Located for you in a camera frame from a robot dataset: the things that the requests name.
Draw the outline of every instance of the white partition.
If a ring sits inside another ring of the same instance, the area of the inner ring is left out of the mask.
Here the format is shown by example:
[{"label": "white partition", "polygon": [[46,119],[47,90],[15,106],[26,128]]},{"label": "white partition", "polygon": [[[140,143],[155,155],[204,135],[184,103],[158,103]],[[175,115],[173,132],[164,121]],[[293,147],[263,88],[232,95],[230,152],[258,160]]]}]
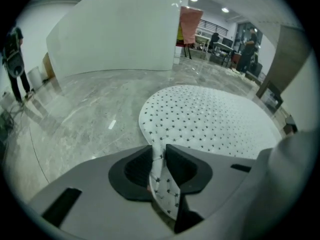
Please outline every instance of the white partition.
[{"label": "white partition", "polygon": [[172,69],[181,0],[82,0],[46,39],[57,79],[117,69]]}]

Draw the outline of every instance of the trash bin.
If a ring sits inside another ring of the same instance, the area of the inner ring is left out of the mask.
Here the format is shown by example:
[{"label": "trash bin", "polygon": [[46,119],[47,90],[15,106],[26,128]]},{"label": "trash bin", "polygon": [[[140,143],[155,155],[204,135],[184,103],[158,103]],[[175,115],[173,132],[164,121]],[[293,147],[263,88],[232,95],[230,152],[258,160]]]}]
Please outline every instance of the trash bin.
[{"label": "trash bin", "polygon": [[42,86],[42,79],[38,66],[31,69],[27,75],[34,90],[37,90]]}]

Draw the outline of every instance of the black pants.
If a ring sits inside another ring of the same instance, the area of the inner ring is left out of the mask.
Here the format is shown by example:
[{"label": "black pants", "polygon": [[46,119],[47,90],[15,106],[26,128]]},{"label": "black pants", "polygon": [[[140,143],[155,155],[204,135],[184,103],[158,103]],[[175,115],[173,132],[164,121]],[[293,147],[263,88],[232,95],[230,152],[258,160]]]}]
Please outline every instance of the black pants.
[{"label": "black pants", "polygon": [[[8,75],[9,75],[9,79],[10,79],[10,82],[11,82],[11,87],[12,87],[12,91],[13,91],[14,97],[18,102],[20,102],[20,101],[22,101],[22,98],[21,98],[21,94],[20,94],[20,91],[19,91],[19,87],[18,87],[18,79],[12,77],[9,73],[8,73]],[[26,75],[25,71],[23,71],[23,73],[20,76],[20,78],[21,78],[21,82],[22,82],[22,85],[23,85],[23,88],[24,88],[25,92],[26,93],[30,92],[30,85],[29,85],[29,82],[28,82],[27,75]]]},{"label": "black pants", "polygon": [[251,60],[251,54],[247,55],[247,54],[243,54],[241,55],[238,64],[236,65],[236,70],[239,72],[244,72],[245,71],[245,67],[248,70],[249,66],[250,66],[250,60]]}]

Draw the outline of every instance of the person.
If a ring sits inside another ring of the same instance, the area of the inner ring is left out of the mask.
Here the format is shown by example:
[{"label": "person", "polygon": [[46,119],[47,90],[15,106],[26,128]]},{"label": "person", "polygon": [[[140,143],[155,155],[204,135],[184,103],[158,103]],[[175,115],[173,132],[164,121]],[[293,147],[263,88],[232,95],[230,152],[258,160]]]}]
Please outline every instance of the person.
[{"label": "person", "polygon": [[210,43],[209,43],[209,50],[212,50],[215,48],[215,45],[214,43],[218,42],[219,41],[219,33],[215,32],[213,33],[213,35],[211,36],[211,40],[210,40]]},{"label": "person", "polygon": [[[21,52],[21,45],[23,44],[23,39],[24,39],[24,36],[22,35],[22,31],[19,27],[16,26],[16,22],[14,22],[12,28],[10,29],[10,31],[8,32],[5,40],[4,40],[4,47],[6,47],[6,44],[8,44],[8,42],[10,41],[10,37],[12,37],[13,35],[16,36],[16,38],[18,39],[18,49],[19,49],[19,52],[22,54]],[[7,62],[7,56],[4,52],[4,50],[1,52],[2,54],[2,64],[5,64]],[[9,80],[10,80],[10,83],[11,83],[11,88],[12,88],[12,91],[13,91],[13,94],[14,94],[14,97],[16,99],[16,101],[22,106],[23,105],[23,100],[21,98],[21,94],[20,94],[20,91],[19,91],[19,87],[18,87],[18,80],[17,78],[13,77],[9,72],[8,73],[8,76],[9,76]],[[21,78],[21,82],[22,82],[22,85],[23,85],[23,88],[25,90],[25,93],[26,95],[24,96],[26,99],[29,99],[30,96],[32,95],[32,92],[34,90],[30,90],[30,85],[29,85],[29,82],[28,82],[28,79],[27,79],[27,75],[26,75],[26,72],[23,71],[23,73],[21,74],[20,76]]]},{"label": "person", "polygon": [[251,33],[251,38],[249,41],[244,43],[245,47],[242,51],[241,57],[236,66],[236,70],[241,73],[245,72],[245,67],[247,69],[249,68],[251,57],[255,53],[255,49],[256,49],[257,35],[256,35],[255,27],[251,26],[249,30]]}]

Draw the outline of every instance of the black slot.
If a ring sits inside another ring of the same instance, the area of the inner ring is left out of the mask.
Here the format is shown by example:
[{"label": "black slot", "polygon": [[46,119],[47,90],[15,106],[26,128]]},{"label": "black slot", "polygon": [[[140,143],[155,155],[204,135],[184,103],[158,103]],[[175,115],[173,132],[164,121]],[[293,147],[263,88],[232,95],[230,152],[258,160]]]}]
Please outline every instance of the black slot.
[{"label": "black slot", "polygon": [[241,165],[241,164],[233,164],[233,165],[231,165],[231,168],[236,169],[238,171],[245,172],[245,173],[248,173],[251,170],[251,167],[245,166],[245,165]]},{"label": "black slot", "polygon": [[79,189],[67,188],[42,214],[42,217],[58,228],[81,193]]}]

